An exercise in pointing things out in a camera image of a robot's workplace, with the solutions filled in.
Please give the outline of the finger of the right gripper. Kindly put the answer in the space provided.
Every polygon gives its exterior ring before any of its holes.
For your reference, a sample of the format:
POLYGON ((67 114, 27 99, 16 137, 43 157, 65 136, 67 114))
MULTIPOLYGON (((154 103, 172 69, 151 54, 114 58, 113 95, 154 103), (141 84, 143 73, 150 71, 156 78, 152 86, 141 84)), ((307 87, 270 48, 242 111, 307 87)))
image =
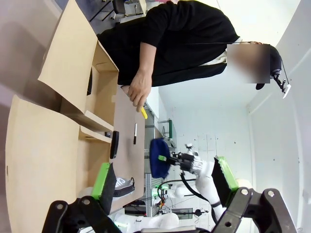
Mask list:
POLYGON ((173 166, 179 165, 179 159, 177 157, 165 157, 163 155, 159 155, 158 160, 173 166))

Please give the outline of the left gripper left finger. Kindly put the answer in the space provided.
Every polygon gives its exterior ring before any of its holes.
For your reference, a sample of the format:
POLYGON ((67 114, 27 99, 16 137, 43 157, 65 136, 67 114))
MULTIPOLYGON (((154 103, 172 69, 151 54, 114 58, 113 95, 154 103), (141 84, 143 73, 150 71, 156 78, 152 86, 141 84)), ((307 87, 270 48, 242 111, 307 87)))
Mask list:
POLYGON ((71 204, 63 200, 51 203, 42 233, 79 233, 88 227, 95 233, 121 233, 108 217, 116 181, 113 164, 103 163, 90 195, 71 204))

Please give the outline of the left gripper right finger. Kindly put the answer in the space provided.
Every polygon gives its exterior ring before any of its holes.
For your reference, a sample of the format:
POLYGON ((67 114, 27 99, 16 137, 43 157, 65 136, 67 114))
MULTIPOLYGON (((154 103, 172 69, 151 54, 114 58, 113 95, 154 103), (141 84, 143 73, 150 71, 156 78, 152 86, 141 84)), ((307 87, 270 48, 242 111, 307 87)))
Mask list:
POLYGON ((221 204, 226 207, 211 233, 236 233, 243 218, 250 218, 259 233, 295 233, 295 225, 277 189, 262 193, 239 187, 224 157, 214 158, 212 177, 221 204))

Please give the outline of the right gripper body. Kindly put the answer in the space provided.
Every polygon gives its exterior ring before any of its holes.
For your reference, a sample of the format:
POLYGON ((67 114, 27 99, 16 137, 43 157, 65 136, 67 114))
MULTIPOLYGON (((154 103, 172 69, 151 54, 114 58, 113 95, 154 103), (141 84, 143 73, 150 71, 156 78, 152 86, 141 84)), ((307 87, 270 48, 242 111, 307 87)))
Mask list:
POLYGON ((191 174, 200 174, 203 168, 203 160, 197 155, 182 153, 179 158, 179 166, 182 171, 191 174))

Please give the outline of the blue Campus pencil case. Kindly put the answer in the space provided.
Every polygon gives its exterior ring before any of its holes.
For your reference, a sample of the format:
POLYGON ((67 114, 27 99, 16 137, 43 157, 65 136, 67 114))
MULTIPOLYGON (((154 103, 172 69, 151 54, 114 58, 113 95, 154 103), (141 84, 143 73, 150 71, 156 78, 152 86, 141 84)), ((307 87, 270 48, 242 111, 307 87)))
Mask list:
POLYGON ((168 171, 171 165, 158 160, 159 155, 170 157, 169 147, 163 138, 155 138, 151 141, 149 160, 152 177, 165 179, 169 174, 168 171))

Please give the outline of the person's right forearm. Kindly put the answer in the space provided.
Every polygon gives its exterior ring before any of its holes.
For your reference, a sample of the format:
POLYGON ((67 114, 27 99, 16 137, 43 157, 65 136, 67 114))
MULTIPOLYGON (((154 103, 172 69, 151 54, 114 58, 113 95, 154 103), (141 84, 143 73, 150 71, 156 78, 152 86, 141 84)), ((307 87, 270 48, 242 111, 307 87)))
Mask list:
POLYGON ((152 74, 156 56, 156 47, 141 42, 139 51, 139 71, 152 74))

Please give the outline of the open cardboard box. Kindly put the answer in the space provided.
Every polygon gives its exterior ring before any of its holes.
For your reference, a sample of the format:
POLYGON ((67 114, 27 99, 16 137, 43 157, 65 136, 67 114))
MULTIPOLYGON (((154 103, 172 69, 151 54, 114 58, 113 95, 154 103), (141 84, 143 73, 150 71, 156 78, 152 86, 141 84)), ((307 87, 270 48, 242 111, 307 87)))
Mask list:
POLYGON ((13 97, 5 145, 12 233, 41 233, 50 204, 74 202, 109 161, 118 68, 76 0, 68 0, 38 80, 62 96, 59 112, 13 97))

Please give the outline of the person's right hand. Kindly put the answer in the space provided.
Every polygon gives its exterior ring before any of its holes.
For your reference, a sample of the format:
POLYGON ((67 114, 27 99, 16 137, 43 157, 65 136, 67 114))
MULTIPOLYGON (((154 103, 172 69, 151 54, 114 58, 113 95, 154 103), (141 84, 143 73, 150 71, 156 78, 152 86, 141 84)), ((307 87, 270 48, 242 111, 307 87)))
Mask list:
POLYGON ((129 90, 128 97, 136 111, 140 112, 145 101, 150 94, 152 87, 152 72, 150 70, 139 69, 133 78, 129 90))

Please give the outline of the grey Campus pencil case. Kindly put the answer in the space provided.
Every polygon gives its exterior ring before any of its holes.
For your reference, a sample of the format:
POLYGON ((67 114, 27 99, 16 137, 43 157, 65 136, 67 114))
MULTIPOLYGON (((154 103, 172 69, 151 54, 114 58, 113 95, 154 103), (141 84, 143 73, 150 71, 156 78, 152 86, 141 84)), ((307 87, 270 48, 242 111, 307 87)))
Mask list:
POLYGON ((123 196, 127 196, 133 193, 135 190, 135 180, 134 178, 125 179, 118 177, 116 179, 115 190, 114 190, 114 198, 121 198, 123 196))

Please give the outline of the black rectangular remote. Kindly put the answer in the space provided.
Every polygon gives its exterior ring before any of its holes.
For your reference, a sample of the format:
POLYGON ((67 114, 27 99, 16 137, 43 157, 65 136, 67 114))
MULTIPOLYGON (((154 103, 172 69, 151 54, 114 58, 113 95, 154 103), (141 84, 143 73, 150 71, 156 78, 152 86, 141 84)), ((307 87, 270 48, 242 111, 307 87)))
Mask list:
POLYGON ((118 131, 113 131, 111 147, 110 147, 110 159, 114 159, 117 156, 118 146, 119 146, 119 136, 120 136, 120 133, 118 131))

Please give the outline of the person in black shirt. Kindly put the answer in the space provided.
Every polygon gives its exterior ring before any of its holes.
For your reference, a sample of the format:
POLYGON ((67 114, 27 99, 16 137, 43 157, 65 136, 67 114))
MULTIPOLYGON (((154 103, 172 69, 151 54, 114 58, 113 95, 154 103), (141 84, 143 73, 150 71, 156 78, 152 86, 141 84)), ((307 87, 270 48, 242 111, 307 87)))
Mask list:
POLYGON ((227 65, 236 65, 256 84, 263 44, 244 41, 221 10, 195 0, 160 4, 143 18, 98 34, 98 40, 118 67, 118 84, 127 95, 141 42, 156 47, 152 87, 213 77, 227 65))

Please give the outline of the black cap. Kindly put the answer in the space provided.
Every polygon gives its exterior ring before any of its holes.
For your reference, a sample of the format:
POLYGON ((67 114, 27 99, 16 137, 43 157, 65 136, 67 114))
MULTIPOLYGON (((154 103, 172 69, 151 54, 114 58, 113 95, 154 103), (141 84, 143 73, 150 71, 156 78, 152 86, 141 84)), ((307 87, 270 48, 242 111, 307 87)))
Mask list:
POLYGON ((260 56, 256 71, 256 90, 261 90, 265 84, 273 80, 276 73, 281 73, 282 59, 277 49, 269 44, 260 45, 260 56))

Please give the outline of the aluminium frame post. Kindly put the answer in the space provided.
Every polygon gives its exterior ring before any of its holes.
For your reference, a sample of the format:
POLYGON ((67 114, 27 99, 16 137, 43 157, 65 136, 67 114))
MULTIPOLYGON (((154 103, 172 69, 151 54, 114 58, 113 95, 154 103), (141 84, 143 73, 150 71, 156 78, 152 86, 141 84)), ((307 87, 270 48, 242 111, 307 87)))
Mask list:
POLYGON ((155 137, 155 115, 149 108, 147 104, 144 105, 144 109, 147 114, 147 119, 145 120, 145 138, 144 138, 144 174, 145 174, 145 205, 146 205, 146 216, 152 217, 153 206, 152 206, 152 176, 149 161, 149 148, 150 142, 155 137))

